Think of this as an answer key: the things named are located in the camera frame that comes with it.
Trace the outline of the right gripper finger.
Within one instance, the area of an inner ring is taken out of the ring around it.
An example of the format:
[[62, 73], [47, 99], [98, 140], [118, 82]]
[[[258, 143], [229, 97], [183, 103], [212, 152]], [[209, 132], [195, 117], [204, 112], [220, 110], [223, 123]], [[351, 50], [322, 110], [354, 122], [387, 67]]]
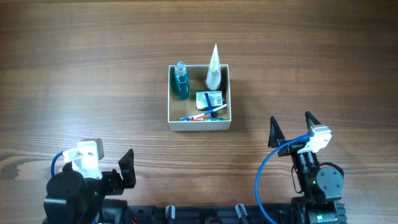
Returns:
[[305, 112], [305, 120], [308, 129], [310, 129], [312, 126], [321, 124], [321, 122], [319, 122], [319, 120], [317, 120], [310, 111]]
[[277, 148], [285, 143], [285, 136], [274, 116], [270, 118], [270, 125], [268, 147]]

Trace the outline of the blue white toothbrush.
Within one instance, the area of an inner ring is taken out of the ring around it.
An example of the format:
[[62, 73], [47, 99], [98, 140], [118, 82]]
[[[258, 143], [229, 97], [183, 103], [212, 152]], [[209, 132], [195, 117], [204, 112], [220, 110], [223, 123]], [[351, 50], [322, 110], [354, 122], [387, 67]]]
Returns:
[[183, 117], [183, 118], [180, 118], [180, 119], [177, 120], [177, 121], [188, 121], [188, 120], [190, 120], [190, 119], [201, 118], [201, 117], [203, 117], [203, 116], [205, 116], [205, 115], [212, 114], [212, 113], [215, 113], [215, 112], [217, 112], [217, 111], [219, 111], [219, 110], [222, 110], [222, 109], [226, 108], [227, 105], [228, 105], [228, 104], [224, 104], [224, 105], [222, 105], [222, 106], [219, 106], [219, 107], [217, 107], [217, 108], [213, 108], [213, 109], [208, 110], [208, 111], [206, 111], [206, 112], [204, 112], [204, 113], [201, 113], [201, 114]]

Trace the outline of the toothpaste tube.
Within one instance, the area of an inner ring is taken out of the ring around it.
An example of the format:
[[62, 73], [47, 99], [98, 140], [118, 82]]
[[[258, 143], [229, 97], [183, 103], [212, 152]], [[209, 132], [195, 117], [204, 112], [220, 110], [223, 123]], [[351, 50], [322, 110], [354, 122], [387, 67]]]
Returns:
[[201, 117], [195, 119], [180, 119], [179, 121], [189, 121], [189, 122], [210, 122], [210, 121], [226, 121], [225, 118], [212, 118], [212, 117]]

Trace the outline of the green soap bar pack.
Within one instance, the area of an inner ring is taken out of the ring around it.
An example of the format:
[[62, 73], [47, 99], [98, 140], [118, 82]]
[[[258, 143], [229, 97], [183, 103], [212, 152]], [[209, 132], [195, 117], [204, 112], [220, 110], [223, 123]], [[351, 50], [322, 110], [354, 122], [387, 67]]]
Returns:
[[199, 111], [209, 110], [208, 101], [212, 108], [222, 106], [224, 104], [224, 98], [222, 91], [199, 91], [196, 92], [196, 109]]

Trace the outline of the white lotion tube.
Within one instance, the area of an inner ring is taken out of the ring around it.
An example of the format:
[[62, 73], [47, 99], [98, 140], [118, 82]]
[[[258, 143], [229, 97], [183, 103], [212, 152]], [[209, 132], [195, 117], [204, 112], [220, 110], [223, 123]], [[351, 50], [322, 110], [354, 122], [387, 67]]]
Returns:
[[217, 44], [215, 44], [210, 64], [208, 67], [206, 86], [210, 90], [217, 90], [220, 87], [220, 85], [221, 85], [221, 65], [218, 54], [218, 47]]

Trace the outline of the blue mouthwash bottle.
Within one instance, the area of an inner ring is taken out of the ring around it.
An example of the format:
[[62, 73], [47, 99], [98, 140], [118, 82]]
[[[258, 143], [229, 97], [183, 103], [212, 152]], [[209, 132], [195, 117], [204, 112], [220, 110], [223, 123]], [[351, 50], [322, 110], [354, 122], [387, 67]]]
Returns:
[[189, 76], [186, 65], [183, 62], [177, 62], [175, 65], [175, 82], [177, 85], [178, 97], [181, 100], [187, 100], [190, 97]]

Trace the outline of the blue disposable razor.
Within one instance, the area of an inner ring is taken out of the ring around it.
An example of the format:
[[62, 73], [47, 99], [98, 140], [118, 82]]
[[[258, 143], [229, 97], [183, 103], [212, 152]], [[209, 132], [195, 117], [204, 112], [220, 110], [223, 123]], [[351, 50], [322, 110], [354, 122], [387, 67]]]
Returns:
[[[211, 104], [210, 96], [209, 96], [209, 94], [207, 92], [205, 92], [204, 95], [205, 95], [205, 98], [206, 98], [208, 109], [212, 111], [213, 110], [213, 106]], [[211, 112], [210, 114], [211, 114], [212, 118], [216, 118], [214, 112]]]

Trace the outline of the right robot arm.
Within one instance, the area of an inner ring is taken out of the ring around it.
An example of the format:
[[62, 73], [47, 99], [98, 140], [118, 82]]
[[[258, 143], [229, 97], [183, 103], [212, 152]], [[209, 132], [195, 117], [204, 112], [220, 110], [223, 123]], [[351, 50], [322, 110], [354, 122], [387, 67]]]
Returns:
[[316, 153], [331, 140], [331, 130], [319, 122], [311, 112], [305, 113], [307, 134], [310, 137], [281, 148], [279, 157], [292, 159], [291, 173], [296, 173], [299, 197], [291, 199], [285, 206], [286, 218], [282, 223], [346, 223], [342, 199], [344, 171], [331, 162], [320, 163]]

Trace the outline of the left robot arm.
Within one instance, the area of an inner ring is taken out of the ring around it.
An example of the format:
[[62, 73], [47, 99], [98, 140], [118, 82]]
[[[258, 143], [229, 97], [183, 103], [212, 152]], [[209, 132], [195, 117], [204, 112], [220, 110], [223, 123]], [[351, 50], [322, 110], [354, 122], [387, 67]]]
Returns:
[[134, 151], [128, 150], [118, 161], [120, 172], [103, 172], [101, 179], [84, 178], [69, 162], [47, 182], [44, 200], [48, 224], [138, 223], [125, 200], [107, 199], [122, 195], [136, 185]]

